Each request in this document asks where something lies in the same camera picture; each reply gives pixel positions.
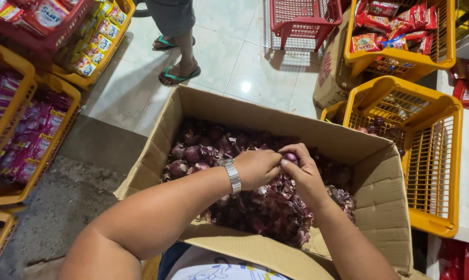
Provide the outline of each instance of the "cardboard box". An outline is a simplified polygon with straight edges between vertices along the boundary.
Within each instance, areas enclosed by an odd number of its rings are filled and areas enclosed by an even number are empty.
[[[117,198],[160,183],[171,144],[184,117],[196,117],[233,127],[299,136],[309,147],[354,165],[356,226],[403,275],[413,273],[411,230],[400,157],[384,138],[285,111],[179,86],[167,99],[141,156],[114,193]],[[181,240],[208,250],[264,265],[295,280],[338,279],[318,228],[303,249],[261,235],[192,222]]]
[[[350,8],[343,13],[343,18],[349,18]],[[349,98],[349,92],[362,84],[363,74],[350,79],[351,67],[345,65],[343,47],[347,36],[348,21],[335,27],[326,39],[326,48],[319,68],[318,81],[314,88],[314,104],[325,109]]]

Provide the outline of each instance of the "red plastic basket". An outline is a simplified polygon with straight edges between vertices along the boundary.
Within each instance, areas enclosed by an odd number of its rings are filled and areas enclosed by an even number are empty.
[[[340,0],[270,0],[271,30],[281,37],[281,49],[288,37],[315,39],[316,48],[335,26],[342,23]]]
[[[37,37],[26,29],[1,19],[0,32],[31,49],[40,59],[51,61],[51,57],[65,45],[70,35],[81,25],[81,19],[95,3],[94,0],[80,0],[63,22],[58,25],[57,29],[45,38]]]

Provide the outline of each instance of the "leg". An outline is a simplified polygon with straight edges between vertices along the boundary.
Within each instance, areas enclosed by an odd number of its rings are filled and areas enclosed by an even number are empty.
[[[185,78],[198,68],[198,62],[193,55],[193,29],[175,38],[181,50],[181,60],[169,70],[169,75]],[[164,73],[161,73],[158,78],[166,85],[179,84],[179,81],[165,77]]]

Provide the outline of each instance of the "green flip-flop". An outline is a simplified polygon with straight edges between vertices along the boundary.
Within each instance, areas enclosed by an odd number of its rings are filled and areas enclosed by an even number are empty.
[[[157,40],[159,42],[163,43],[163,44],[166,44],[167,46],[166,47],[161,47],[161,48],[155,47],[156,50],[168,50],[168,49],[179,47],[176,44],[173,44],[173,43],[170,43],[170,42],[167,42],[166,40],[164,40],[164,35],[158,36]],[[196,43],[196,40],[195,40],[195,37],[193,36],[193,45],[195,45],[195,43]]]
[[[200,73],[202,72],[202,70],[200,69],[200,67],[198,66],[195,71],[193,71],[191,74],[189,74],[188,76],[186,76],[185,78],[180,78],[180,77],[177,77],[177,76],[174,76],[174,75],[170,75],[169,74],[169,70],[172,68],[172,66],[169,66],[167,67],[167,69],[165,69],[165,72],[164,72],[164,76],[167,77],[167,78],[171,78],[179,83],[185,81],[185,80],[189,80],[191,78],[195,78],[197,76],[200,76]],[[166,86],[174,86],[176,84],[172,84],[172,85],[167,85],[165,84],[162,80],[160,80],[160,82]]]

